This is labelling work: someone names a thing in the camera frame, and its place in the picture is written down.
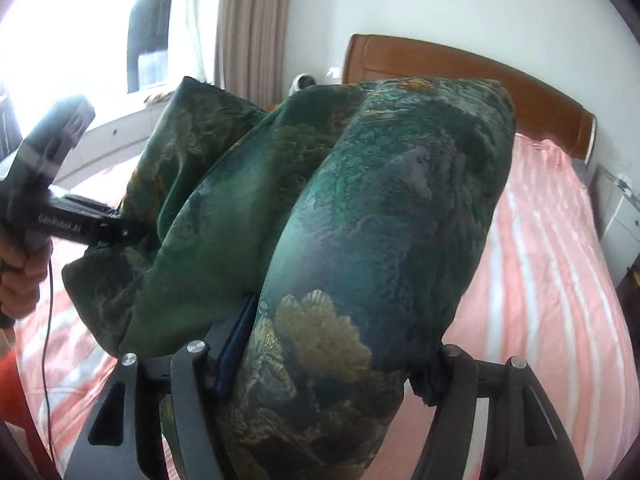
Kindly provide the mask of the person's left hand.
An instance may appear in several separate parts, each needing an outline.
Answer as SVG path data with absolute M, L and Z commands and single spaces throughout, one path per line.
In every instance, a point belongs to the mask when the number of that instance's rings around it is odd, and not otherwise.
M 28 252 L 5 227 L 1 227 L 1 311 L 20 320 L 35 311 L 40 284 L 49 274 L 52 242 L 48 238 L 36 251 Z

